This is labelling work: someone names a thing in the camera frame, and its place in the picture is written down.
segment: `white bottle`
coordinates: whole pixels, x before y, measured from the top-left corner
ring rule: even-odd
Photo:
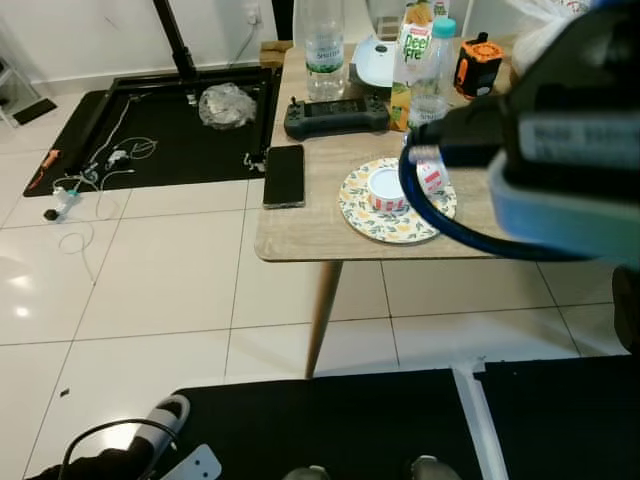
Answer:
[[[309,99],[338,100],[345,87],[343,0],[301,2]]]
[[[456,52],[453,37],[456,21],[452,18],[436,18],[431,43],[427,47],[419,80],[411,86],[409,127],[417,128],[439,120],[449,110],[448,99],[454,92]]]

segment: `floral plate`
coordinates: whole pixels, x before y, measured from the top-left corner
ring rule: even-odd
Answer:
[[[367,181],[372,172],[384,167],[397,169],[398,159],[382,158],[365,163],[345,179],[338,195],[338,204],[349,225],[369,238],[386,243],[423,242],[438,235],[440,232],[409,205],[394,212],[382,212],[371,206]],[[447,217],[455,216],[458,199],[451,185],[430,198]]]

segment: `table leg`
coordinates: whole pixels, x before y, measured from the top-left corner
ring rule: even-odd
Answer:
[[[341,273],[341,261],[324,262],[322,264],[320,289],[318,291],[318,298],[316,299],[316,307],[313,312],[313,323],[311,324],[311,338],[309,340],[305,378],[313,378],[316,370],[316,363],[318,363],[322,341],[327,331],[329,317],[331,317],[333,301],[336,298]]]

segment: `wooden table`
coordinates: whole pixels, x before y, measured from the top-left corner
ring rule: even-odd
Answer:
[[[351,58],[353,45],[345,47]],[[509,87],[509,66],[503,62],[496,91]],[[348,88],[345,97],[353,95]],[[273,129],[272,146],[299,142],[287,137],[284,118],[292,96],[306,99],[304,50],[287,52],[280,86],[280,97]],[[455,94],[450,102],[467,101]],[[351,228],[338,207],[338,191],[345,177],[355,168],[383,157],[397,157],[402,133],[357,133],[305,140],[306,206],[284,210],[262,210],[258,220],[255,250],[267,262],[323,262],[320,289],[312,321],[306,376],[313,376],[322,347],[342,262],[352,260],[408,260],[482,258],[487,254],[461,245],[445,236],[412,246],[393,246],[370,240]],[[456,220],[494,236],[504,237],[496,224],[487,176],[484,169],[458,168],[449,171],[458,196]]]

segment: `black metal pole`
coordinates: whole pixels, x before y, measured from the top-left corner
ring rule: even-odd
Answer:
[[[169,0],[153,0],[153,5],[156,7],[158,17],[160,17],[160,22],[162,23],[162,28],[169,40],[169,44],[171,45],[171,50],[173,51],[173,62],[176,64],[180,77],[185,81],[195,79],[198,72],[196,67],[193,65],[189,48],[182,40],[182,35],[178,29],[176,18],[173,16],[171,5],[169,5]]]

